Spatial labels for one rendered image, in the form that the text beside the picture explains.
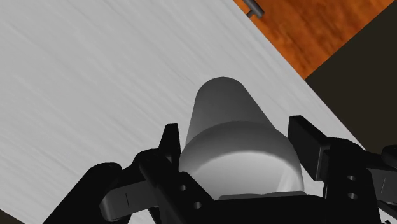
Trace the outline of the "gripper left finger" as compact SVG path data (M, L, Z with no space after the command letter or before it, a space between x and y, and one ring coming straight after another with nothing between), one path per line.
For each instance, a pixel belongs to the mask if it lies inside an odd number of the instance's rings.
M157 148L126 167L99 163L84 173L43 224L128 224L149 211L155 224L213 224L214 200L178 169L179 127L167 124Z

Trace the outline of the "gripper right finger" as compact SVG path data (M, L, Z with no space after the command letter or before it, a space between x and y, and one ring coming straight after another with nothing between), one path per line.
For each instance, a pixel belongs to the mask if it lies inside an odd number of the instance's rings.
M323 187L324 224L397 224L397 144L376 154L328 137L301 115L288 140L313 181Z

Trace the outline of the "white upturned cup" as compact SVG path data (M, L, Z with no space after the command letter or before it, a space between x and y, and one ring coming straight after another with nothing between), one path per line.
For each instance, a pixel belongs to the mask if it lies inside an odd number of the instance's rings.
M243 84L229 77L199 88L179 170L215 200L305 193L294 147Z

